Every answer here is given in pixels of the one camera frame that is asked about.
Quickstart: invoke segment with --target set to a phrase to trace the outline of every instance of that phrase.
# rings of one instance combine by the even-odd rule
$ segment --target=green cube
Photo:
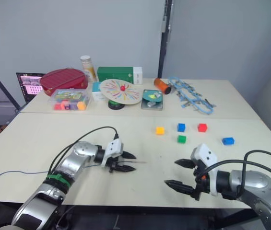
[[[185,142],[187,142],[187,137],[179,135],[178,136],[178,143],[183,143],[184,144]]]

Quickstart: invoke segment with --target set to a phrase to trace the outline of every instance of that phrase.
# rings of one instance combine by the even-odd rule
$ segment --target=cardboard box
[[[120,79],[135,85],[143,84],[142,67],[99,67],[97,70],[99,81]]]
[[[93,83],[92,95],[94,101],[104,101],[106,99],[100,91],[100,82]]]

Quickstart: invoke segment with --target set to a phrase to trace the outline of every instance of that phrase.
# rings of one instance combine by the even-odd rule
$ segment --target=orange cylinder
[[[164,94],[169,94],[170,91],[172,90],[172,88],[170,88],[168,85],[166,85],[166,84],[164,83],[164,81],[162,81],[162,80],[159,79],[159,78],[156,78],[156,79],[154,80],[154,85],[155,85],[159,90],[161,90],[162,93],[164,93]]]

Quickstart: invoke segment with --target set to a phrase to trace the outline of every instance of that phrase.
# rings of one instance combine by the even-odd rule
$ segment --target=blue wire
[[[93,164],[93,165],[88,165],[85,166],[85,168],[93,167],[93,166],[98,166],[99,164]],[[40,173],[47,173],[48,171],[43,171],[43,172],[23,172],[23,171],[6,171],[0,173],[0,176],[6,173],[23,173],[23,174],[40,174]]]

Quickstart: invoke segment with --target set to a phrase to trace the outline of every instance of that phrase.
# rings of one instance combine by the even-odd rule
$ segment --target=robotic arm
[[[205,144],[201,144],[193,150],[191,160],[180,159],[175,163],[185,168],[195,168],[194,176],[198,176],[205,168],[217,163],[217,157]],[[225,172],[214,168],[195,180],[195,189],[180,181],[168,180],[165,183],[196,200],[200,199],[201,192],[213,196],[221,193],[224,199],[239,200],[249,205],[258,214],[265,228],[271,230],[271,178],[261,172],[247,171],[244,191],[237,197],[241,178],[242,171]]]
[[[39,188],[18,209],[12,220],[12,225],[17,227],[14,229],[50,229],[58,218],[58,209],[65,200],[66,194],[89,160],[101,164],[101,167],[109,167],[110,172],[135,170],[131,166],[120,165],[119,156],[128,159],[136,158],[123,151],[123,143],[118,138],[111,141],[105,150],[86,141],[77,142],[71,154],[47,175]],[[5,226],[0,230],[9,228],[12,226]]]

